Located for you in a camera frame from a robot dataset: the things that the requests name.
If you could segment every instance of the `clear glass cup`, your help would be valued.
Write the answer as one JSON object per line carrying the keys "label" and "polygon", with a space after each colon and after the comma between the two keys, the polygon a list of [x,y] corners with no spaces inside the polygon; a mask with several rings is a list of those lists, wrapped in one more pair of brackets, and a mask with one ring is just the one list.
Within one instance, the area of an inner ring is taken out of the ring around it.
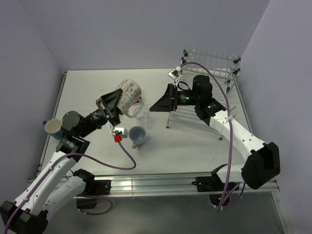
{"label": "clear glass cup", "polygon": [[[139,107],[135,109],[136,114],[139,111]],[[142,107],[142,110],[136,115],[137,124],[141,127],[146,127],[150,122],[150,111],[146,107]]]}

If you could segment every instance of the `patterned mug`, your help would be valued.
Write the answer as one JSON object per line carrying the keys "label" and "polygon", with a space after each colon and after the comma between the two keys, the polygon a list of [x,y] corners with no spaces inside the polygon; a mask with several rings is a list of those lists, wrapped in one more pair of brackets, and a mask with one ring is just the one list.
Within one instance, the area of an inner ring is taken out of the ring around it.
{"label": "patterned mug", "polygon": [[[134,118],[143,107],[143,101],[140,99],[140,95],[142,94],[140,86],[131,79],[124,79],[116,89],[122,89],[122,95],[117,105],[118,109],[123,115]],[[140,103],[140,107],[131,116],[129,115],[129,109],[136,102]]]}

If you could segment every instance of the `cup handle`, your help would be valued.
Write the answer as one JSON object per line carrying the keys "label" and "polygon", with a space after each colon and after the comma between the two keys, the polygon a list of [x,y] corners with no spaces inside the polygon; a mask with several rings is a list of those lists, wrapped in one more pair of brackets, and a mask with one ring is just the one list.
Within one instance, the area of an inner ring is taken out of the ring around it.
{"label": "cup handle", "polygon": [[136,147],[137,147],[137,144],[135,142],[133,142],[132,149],[135,149]]}
{"label": "cup handle", "polygon": [[139,110],[136,112],[136,113],[133,113],[133,115],[129,115],[129,110],[126,111],[125,115],[129,118],[134,118],[138,115],[138,113],[140,113],[140,111],[142,110],[143,108],[143,101],[139,98],[138,99],[138,102],[141,104],[140,107],[139,107]]}

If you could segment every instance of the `dish rack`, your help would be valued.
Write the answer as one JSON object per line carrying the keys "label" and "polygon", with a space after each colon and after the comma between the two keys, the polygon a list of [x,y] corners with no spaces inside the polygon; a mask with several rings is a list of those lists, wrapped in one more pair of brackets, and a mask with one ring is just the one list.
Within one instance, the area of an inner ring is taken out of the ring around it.
{"label": "dish rack", "polygon": [[[236,78],[240,71],[239,61],[240,58],[235,55],[219,55],[218,53],[203,52],[197,49],[183,50],[183,56],[181,58],[181,64],[186,62],[198,62],[205,66],[214,75],[217,81],[220,83],[224,93],[228,95],[236,84]],[[192,89],[193,78],[196,75],[208,75],[208,73],[193,64],[185,65],[182,68],[181,81],[187,83]],[[213,97],[226,107],[225,98],[217,86],[216,82],[210,78],[210,83],[213,85]],[[202,120],[198,118],[193,106],[179,106],[176,111],[170,112],[167,120],[166,128],[192,128],[200,131],[216,134],[222,139],[222,135],[215,129],[207,126]]]}

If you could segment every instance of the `gray wall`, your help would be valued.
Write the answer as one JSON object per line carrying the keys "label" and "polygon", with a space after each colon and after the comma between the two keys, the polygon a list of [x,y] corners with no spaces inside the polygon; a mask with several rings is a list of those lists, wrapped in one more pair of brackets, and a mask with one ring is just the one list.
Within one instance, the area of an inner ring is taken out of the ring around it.
{"label": "gray wall", "polygon": [[[59,66],[18,0],[0,1],[0,203],[38,166],[60,85]],[[3,223],[0,222],[0,233]]]}
{"label": "gray wall", "polygon": [[176,67],[185,45],[242,55],[269,0],[20,0],[65,70]]}
{"label": "gray wall", "polygon": [[280,147],[281,195],[296,233],[312,224],[312,1],[271,0],[243,57],[253,129]]}

